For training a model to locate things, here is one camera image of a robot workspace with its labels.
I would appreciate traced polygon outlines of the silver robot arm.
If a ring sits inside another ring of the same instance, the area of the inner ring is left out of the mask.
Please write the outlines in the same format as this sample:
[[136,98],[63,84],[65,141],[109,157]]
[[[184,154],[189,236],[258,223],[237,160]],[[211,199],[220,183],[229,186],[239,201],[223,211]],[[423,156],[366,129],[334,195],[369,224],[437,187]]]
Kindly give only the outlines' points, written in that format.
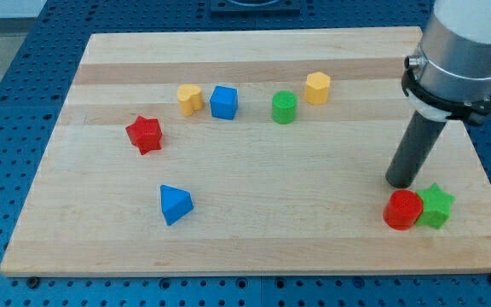
[[491,0],[436,0],[401,86],[434,122],[482,124],[491,114]]

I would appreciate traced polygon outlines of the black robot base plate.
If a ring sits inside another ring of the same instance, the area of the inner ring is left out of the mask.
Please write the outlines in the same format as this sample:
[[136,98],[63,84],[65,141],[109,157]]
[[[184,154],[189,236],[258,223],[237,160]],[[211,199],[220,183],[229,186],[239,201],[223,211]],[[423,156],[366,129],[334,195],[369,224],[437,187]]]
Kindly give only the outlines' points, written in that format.
[[211,0],[211,15],[299,13],[301,0]]

